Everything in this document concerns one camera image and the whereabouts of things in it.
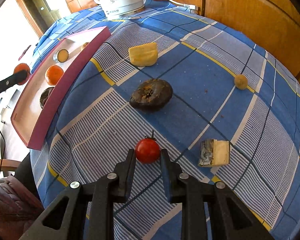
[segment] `wooden door frame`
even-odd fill
[[[23,12],[23,15],[26,17],[28,22],[30,23],[31,27],[35,31],[35,33],[38,35],[40,38],[43,35],[42,30],[40,29],[39,25],[36,23],[34,18],[32,17],[30,11],[28,10],[25,1],[24,0],[16,0],[17,4],[19,5],[21,11]]]

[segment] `tomato stem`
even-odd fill
[[[154,138],[154,130],[152,130],[152,135],[151,135],[151,138],[149,137],[149,136],[145,136],[145,138],[147,138],[147,139],[152,139],[152,140],[154,140],[154,141],[157,141],[157,139],[156,138]]]

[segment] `pink tray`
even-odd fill
[[[105,26],[67,36],[38,66],[20,95],[11,116],[13,127],[28,148],[41,150],[51,121],[69,87],[110,35],[108,27]],[[85,42],[90,43],[81,51],[81,45]],[[53,55],[61,49],[68,50],[69,59],[64,63],[55,63]],[[46,88],[50,87],[44,75],[52,65],[59,65],[65,72],[41,109],[40,96]]]

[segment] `plaid tablecloth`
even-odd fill
[[[44,206],[72,181],[113,171],[154,129],[184,172],[224,181],[275,239],[289,239],[300,226],[300,85],[242,33],[168,2],[145,4],[144,12],[114,21],[100,7],[83,10],[41,38],[33,70],[69,34],[105,25],[112,33],[69,89],[43,149],[31,151]],[[157,64],[134,67],[128,49],[148,42],[158,44]],[[248,78],[243,91],[234,86],[240,73]],[[174,93],[163,109],[146,114],[128,101],[150,78],[168,81]],[[197,166],[207,138],[231,141],[229,165]],[[182,207],[166,201],[158,162],[137,161],[131,197],[114,209],[116,239],[180,239]]]

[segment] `tangerine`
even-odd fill
[[[53,65],[49,67],[45,74],[46,82],[50,86],[55,86],[62,77],[63,73],[63,69],[58,65]]]
[[[25,84],[28,81],[29,77],[30,77],[30,68],[29,68],[29,66],[26,63],[20,63],[20,64],[18,64],[14,68],[13,73],[15,74],[15,73],[17,73],[17,72],[19,72],[21,70],[26,70],[28,72],[28,76],[27,76],[27,78],[24,81],[18,83],[19,86]]]

